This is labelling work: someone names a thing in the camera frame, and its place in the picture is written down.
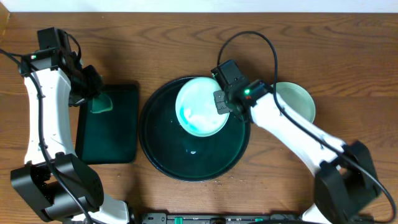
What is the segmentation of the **mint green plate front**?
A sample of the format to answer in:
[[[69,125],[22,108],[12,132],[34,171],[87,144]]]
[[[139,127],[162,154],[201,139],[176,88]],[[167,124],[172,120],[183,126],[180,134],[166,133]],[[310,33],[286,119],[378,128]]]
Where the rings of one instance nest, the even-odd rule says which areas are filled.
[[[229,114],[218,113],[214,92],[220,89],[216,80],[208,77],[193,78],[181,87],[175,101],[175,113],[186,132],[203,138],[223,128]]]

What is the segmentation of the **mint green plate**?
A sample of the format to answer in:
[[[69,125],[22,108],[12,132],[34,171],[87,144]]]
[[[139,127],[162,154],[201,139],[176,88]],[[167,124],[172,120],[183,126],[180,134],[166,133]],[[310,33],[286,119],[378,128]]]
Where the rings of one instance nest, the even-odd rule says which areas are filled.
[[[277,101],[294,120],[305,119],[313,123],[316,115],[315,102],[309,92],[292,82],[277,82]]]
[[[175,113],[186,132],[203,138],[223,128],[229,114],[218,113],[214,92],[220,89],[216,80],[208,77],[193,78],[181,87],[175,101]]]

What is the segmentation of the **green scrubbing sponge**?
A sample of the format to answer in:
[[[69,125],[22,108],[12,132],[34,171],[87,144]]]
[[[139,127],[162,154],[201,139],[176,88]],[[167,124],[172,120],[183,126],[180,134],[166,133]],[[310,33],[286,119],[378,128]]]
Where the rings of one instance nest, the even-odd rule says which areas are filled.
[[[111,111],[113,109],[113,102],[111,98],[101,93],[98,96],[94,97],[91,101],[91,112],[93,114],[104,113],[107,111]]]

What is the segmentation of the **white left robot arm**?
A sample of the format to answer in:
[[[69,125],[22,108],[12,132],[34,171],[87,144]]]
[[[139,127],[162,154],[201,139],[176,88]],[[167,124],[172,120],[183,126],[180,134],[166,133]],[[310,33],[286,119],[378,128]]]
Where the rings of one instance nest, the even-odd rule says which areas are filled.
[[[44,222],[129,223],[126,202],[103,190],[99,175],[74,150],[69,109],[100,95],[103,81],[74,37],[51,27],[37,33],[38,51],[16,63],[29,96],[29,145],[24,165],[11,171],[11,184]]]

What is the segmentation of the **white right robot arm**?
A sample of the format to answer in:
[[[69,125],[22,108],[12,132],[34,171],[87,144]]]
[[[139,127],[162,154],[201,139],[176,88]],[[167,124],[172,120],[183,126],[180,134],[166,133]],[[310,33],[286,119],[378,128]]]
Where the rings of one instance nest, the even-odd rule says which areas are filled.
[[[295,112],[261,80],[250,82],[233,60],[212,69],[220,85],[215,100],[220,113],[250,119],[287,146],[314,175],[314,205],[306,222],[359,223],[359,212],[381,191],[369,149],[356,141],[348,145]]]

